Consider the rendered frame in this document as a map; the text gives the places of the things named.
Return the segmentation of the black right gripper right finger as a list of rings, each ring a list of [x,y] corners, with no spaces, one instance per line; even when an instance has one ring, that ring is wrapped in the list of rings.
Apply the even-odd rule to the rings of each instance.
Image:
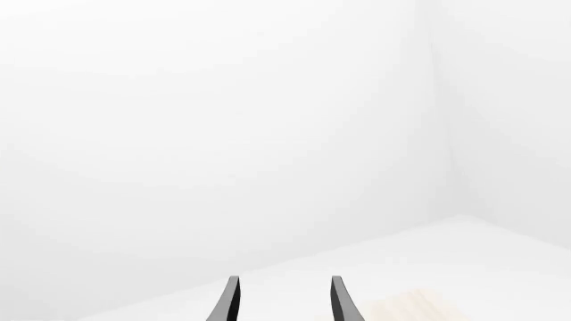
[[[330,301],[334,321],[365,321],[340,276],[332,276]]]

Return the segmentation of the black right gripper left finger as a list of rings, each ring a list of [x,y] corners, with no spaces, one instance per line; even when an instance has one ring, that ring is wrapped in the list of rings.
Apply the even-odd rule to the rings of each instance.
[[[240,278],[231,276],[206,321],[237,321],[240,309]]]

